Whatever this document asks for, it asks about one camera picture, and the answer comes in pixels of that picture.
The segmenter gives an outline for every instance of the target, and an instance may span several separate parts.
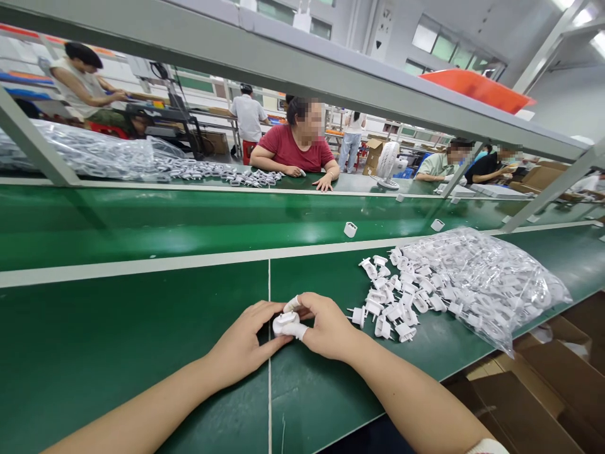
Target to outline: clear plastic bag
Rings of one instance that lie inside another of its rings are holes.
[[[167,182],[170,176],[158,163],[185,154],[156,137],[123,140],[74,126],[32,120],[42,136],[78,174],[97,178]],[[0,129],[0,169],[37,172],[13,140]]]
[[[552,306],[572,302],[564,283],[527,252],[472,228],[438,233],[400,249],[441,277],[451,290],[448,310],[458,320],[511,357],[516,328]]]

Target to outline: red shirt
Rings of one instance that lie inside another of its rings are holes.
[[[258,146],[275,153],[275,162],[296,166],[305,172],[321,172],[321,168],[334,159],[330,147],[322,137],[313,142],[307,151],[301,151],[292,137],[290,125],[273,126],[260,139]]]

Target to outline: red stool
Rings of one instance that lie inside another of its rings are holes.
[[[114,136],[112,133],[115,132],[121,139],[130,139],[128,134],[126,134],[122,128],[118,128],[117,126],[107,126],[99,123],[92,123],[91,121],[89,121],[88,124],[90,125],[91,131],[100,132],[101,134],[106,134],[108,136]]]

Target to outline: white fan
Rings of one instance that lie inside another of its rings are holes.
[[[399,189],[399,185],[391,180],[395,173],[403,172],[408,166],[408,162],[403,159],[397,159],[399,153],[399,144],[389,142],[383,146],[383,152],[380,154],[380,161],[376,169],[376,176],[380,178],[378,185],[387,189]]]

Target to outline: hand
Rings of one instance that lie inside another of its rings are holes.
[[[512,173],[515,170],[517,170],[517,167],[519,167],[519,166],[517,166],[516,164],[515,165],[508,165],[505,168],[501,168],[500,169],[500,173]]]
[[[114,94],[112,94],[112,99],[114,101],[126,101],[126,99],[128,98],[126,97],[126,92],[118,90]]]
[[[301,320],[315,317],[313,328],[307,329],[302,343],[309,350],[329,359],[345,361],[356,351],[357,339],[364,336],[342,313],[337,304],[317,293],[298,296],[303,307],[298,311]]]
[[[298,178],[302,175],[301,170],[297,166],[286,166],[284,173],[294,178]]]
[[[273,315],[284,309],[285,303],[259,301],[249,306],[222,335],[204,359],[213,364],[216,387],[223,389],[253,373],[292,336],[276,337],[262,346],[256,333]]]
[[[323,177],[313,183],[313,186],[317,186],[315,190],[320,190],[322,192],[326,192],[328,189],[334,190],[332,188],[332,174],[326,173]]]

